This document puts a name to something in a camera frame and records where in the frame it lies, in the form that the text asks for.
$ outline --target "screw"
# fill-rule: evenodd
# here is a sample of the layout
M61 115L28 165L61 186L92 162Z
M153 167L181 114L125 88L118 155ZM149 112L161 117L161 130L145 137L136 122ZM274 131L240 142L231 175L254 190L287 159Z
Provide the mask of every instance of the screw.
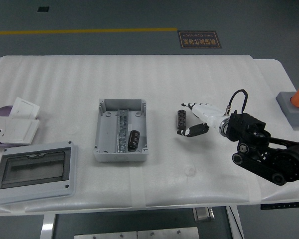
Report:
M246 152L248 152L248 146L245 145L245 144L241 144L241 145L239 146L239 151L242 152L242 153L246 153Z

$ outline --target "open junction box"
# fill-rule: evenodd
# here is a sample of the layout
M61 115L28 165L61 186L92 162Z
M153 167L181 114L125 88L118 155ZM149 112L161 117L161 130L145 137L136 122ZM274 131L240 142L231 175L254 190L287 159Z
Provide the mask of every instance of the open junction box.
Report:
M130 149L130 134L135 130L139 133L138 144ZM100 162L145 161L148 154L146 101L100 99L93 152Z

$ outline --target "gray plastic frame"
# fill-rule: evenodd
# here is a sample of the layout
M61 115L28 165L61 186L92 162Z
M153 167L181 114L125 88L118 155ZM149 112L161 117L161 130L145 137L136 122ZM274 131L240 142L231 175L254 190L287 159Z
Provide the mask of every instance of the gray plastic frame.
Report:
M33 155L36 153L50 152L51 150L55 151L56 149L62 151L65 148L70 148L69 167L67 167L68 172L66 172L68 177L66 177L66 180L0 189L0 204L73 195L76 183L77 149L72 142L58 142L7 148L3 150L2 158L9 155L15 157L18 156L18 154L24 155L25 153Z
M135 151L118 152L120 110L128 111L127 140L131 130L140 132ZM148 155L146 101L141 99L100 99L94 156L99 162L146 161Z

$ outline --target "white table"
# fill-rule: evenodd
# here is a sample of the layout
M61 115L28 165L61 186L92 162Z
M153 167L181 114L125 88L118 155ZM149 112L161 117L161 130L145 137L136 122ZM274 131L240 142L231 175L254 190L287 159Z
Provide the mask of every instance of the white table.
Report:
M299 141L275 97L295 91L280 62L250 56L5 56L0 107L16 97L39 105L32 144L70 140L78 146L72 197L0 206L0 215L97 212L299 201L299 181L277 186L235 165L236 142L215 130L176 134L183 102L225 109L244 88L246 113L273 137ZM143 163L100 163L93 156L99 99L147 101L149 155ZM240 110L242 96L233 109ZM187 111L189 125L199 120Z

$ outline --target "tape strip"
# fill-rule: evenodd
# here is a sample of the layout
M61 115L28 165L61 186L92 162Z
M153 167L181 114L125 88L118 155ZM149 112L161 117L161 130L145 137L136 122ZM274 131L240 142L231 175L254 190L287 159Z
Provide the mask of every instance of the tape strip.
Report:
M130 183L132 208L145 209L145 191L143 180L143 169L141 166L135 166L135 163L130 162Z
M243 172L248 186L249 202L251 204L260 204L262 200L262 194L257 178L258 176L256 174L250 173L247 170L244 170Z

